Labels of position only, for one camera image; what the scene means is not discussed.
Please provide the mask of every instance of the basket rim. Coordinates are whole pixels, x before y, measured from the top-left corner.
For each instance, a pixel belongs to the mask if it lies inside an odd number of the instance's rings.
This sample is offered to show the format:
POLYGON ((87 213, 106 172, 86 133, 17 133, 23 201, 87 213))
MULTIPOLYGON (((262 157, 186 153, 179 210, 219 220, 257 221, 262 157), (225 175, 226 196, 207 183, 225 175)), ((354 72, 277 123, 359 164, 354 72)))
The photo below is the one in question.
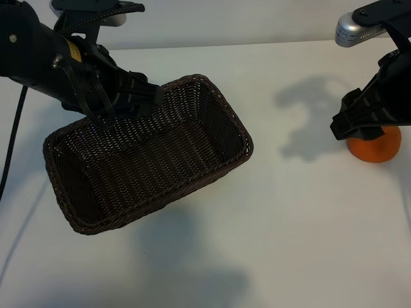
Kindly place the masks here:
POLYGON ((72 124, 69 124, 59 130, 57 130, 55 133, 52 133, 49 137, 46 138, 46 140, 44 141, 44 148, 43 148, 43 152, 44 152, 44 156, 47 158, 52 158, 49 160, 49 162, 52 164, 52 169, 53 169, 53 176, 56 178, 56 180, 59 182, 59 196, 57 196, 58 199, 58 203, 60 205, 60 208, 62 209, 64 215, 66 216, 66 219, 70 222, 71 226, 74 229, 80 229, 80 230, 84 230, 86 228, 92 228, 92 229, 96 229, 97 227, 102 228, 104 225, 108 225, 110 221, 119 219, 120 217, 123 216, 131 216, 131 213, 133 213, 133 211, 135 211, 135 209, 137 207, 140 207, 142 205, 145 205, 147 203, 151 203, 155 200, 158 200, 160 198, 162 198, 163 196, 167 195, 167 194, 172 194, 173 191, 178 191, 179 187, 182 186, 187 186, 187 184, 192 183, 198 183, 201 182, 203 179, 206 179, 210 176, 213 176, 218 170, 220 170, 223 167, 226 167, 228 165, 233 165, 235 163, 237 163, 239 160, 241 160, 241 158, 245 158, 243 159, 243 162, 248 161, 248 159, 251 157, 253 151, 254 151, 254 145, 251 139, 251 136, 249 135, 248 131, 245 129, 243 123, 240 121, 240 119, 238 118, 238 116, 236 115, 236 113, 234 112, 234 110, 231 108, 230 104, 228 104, 227 100, 225 99, 224 95, 221 93, 221 91, 216 87, 216 85, 214 85, 208 77, 201 75, 201 74, 194 74, 194 75, 188 75, 188 76, 184 76, 178 80, 175 81, 171 81, 165 85, 162 86, 162 88, 165 91, 169 91, 169 90, 173 90, 173 89, 177 89, 179 87, 181 87, 182 85, 185 85, 187 83, 191 83, 193 81, 197 81, 197 82, 201 82, 206 84, 210 89, 211 92, 210 94, 212 96, 214 96, 214 98, 217 100, 217 102, 219 102, 219 104, 221 104, 224 108, 223 108, 223 112, 226 113, 232 123, 235 125, 235 127, 239 130, 240 132, 240 136, 241 139, 244 141, 244 145, 243 148, 241 149, 241 151, 233 158, 230 158, 229 160, 222 162, 221 164, 216 165, 215 167, 211 168, 211 169, 207 169, 203 172, 199 172, 197 174, 195 174, 194 176, 191 176, 187 179, 184 179, 183 181, 176 183, 173 186, 168 187, 167 189, 163 190, 160 193, 157 193, 151 197, 149 197, 148 199, 145 199, 139 203, 136 203, 135 205, 128 207, 122 211, 119 211, 117 213, 115 213, 112 216, 107 216, 95 223, 88 223, 84 220, 82 220, 81 218, 79 218, 76 215, 76 210, 73 207, 73 205, 71 204, 71 200, 70 198, 68 198, 69 194, 67 194, 65 186, 61 185, 63 184, 63 181, 61 180, 60 174, 58 172, 57 166, 55 164, 55 152, 53 151, 53 146, 49 146, 50 144, 54 145, 55 142, 60 141, 60 137, 62 136, 62 131, 64 130, 66 133, 69 132, 73 132, 81 127, 85 127, 85 126, 89 126, 91 123, 89 122, 89 120, 87 118, 78 120, 72 124))

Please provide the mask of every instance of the orange ball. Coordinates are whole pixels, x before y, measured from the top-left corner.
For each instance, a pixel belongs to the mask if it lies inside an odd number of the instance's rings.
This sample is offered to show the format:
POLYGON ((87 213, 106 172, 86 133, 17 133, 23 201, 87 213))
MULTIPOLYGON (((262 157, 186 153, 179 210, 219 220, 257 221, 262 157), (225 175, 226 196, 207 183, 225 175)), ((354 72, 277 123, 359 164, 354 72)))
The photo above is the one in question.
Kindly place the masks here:
POLYGON ((387 162, 393 159, 401 146, 401 130, 398 126, 384 126, 384 135, 364 141, 357 138, 347 140, 350 152, 364 162, 387 162))

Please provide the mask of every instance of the wicker basket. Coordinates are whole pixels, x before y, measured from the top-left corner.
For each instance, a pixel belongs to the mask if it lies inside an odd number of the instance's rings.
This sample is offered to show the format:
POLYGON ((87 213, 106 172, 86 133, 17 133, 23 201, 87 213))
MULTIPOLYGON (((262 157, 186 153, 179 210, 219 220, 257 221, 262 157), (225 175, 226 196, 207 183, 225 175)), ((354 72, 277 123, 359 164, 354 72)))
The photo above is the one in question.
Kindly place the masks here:
POLYGON ((250 158, 250 135, 207 77, 163 87, 164 104, 150 118, 118 120, 109 131, 82 119, 44 142, 57 202, 76 232, 121 228, 250 158))

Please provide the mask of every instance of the robotic arm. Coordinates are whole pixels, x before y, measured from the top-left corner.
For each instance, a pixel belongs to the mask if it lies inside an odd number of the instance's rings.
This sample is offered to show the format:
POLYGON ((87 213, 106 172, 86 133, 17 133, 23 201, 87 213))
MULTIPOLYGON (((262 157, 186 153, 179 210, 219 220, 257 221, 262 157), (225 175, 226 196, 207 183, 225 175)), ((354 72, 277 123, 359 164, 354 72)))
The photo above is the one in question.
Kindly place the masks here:
POLYGON ((411 125, 411 1, 381 0, 340 18, 335 40, 351 47, 388 32, 398 50, 384 56, 363 89, 348 93, 331 129, 337 140, 373 140, 382 126, 411 125))
POLYGON ((66 110, 85 114, 99 128, 116 117, 148 116, 164 92, 141 73, 120 69, 97 45, 100 26, 119 26, 142 4, 118 0, 52 0, 61 12, 52 30, 26 2, 0 0, 0 76, 57 98, 66 110), (85 39, 75 33, 83 33, 85 39))

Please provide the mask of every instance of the white wall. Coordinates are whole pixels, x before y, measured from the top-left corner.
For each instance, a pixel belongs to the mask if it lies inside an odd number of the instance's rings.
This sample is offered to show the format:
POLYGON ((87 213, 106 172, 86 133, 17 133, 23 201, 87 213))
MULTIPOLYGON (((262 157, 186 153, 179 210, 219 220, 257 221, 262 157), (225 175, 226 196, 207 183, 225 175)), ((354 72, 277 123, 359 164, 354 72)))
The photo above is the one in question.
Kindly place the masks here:
MULTIPOLYGON (((53 26, 49 0, 28 0, 53 26)), ((338 18, 373 0, 141 0, 145 13, 128 15, 121 28, 104 28, 109 49, 186 47, 334 37, 338 18)))

